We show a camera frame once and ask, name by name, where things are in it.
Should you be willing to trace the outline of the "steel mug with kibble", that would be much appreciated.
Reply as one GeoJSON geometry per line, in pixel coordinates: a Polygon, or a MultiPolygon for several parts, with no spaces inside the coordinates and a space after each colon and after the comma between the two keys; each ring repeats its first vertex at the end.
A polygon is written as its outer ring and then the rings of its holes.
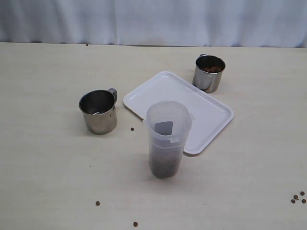
{"type": "Polygon", "coordinates": [[[85,124],[90,132],[103,135],[117,125],[117,90],[95,90],[85,94],[79,101],[85,124]]]}

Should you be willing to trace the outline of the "clear plastic tall container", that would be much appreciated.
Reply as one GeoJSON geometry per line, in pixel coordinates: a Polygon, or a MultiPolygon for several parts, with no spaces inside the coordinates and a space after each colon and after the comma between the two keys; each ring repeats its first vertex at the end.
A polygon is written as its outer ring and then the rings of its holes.
{"type": "Polygon", "coordinates": [[[187,108],[174,101],[159,102],[148,109],[143,122],[148,130],[152,174],[160,179],[176,175],[192,127],[187,108]]]}

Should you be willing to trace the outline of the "white plastic tray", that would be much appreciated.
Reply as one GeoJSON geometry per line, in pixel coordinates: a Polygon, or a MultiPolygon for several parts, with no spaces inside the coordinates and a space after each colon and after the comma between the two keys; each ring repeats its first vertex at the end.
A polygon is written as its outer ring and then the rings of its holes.
{"type": "Polygon", "coordinates": [[[169,71],[161,71],[126,94],[124,105],[141,119],[153,104],[174,101],[192,114],[192,127],[184,151],[200,154],[233,119],[233,110],[169,71]]]}

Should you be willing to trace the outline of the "steel mug far right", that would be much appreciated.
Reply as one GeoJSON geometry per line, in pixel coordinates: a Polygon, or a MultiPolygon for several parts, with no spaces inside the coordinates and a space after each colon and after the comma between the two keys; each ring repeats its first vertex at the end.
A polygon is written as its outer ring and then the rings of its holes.
{"type": "Polygon", "coordinates": [[[215,92],[225,70],[225,62],[216,56],[200,54],[195,64],[192,84],[206,93],[215,92]]]}

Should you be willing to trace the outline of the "white curtain backdrop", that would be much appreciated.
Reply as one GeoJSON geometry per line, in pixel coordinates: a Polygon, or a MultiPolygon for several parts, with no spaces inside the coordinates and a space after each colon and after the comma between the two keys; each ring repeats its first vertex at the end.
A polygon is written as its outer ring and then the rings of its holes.
{"type": "Polygon", "coordinates": [[[304,0],[3,0],[3,42],[306,47],[304,0]]]}

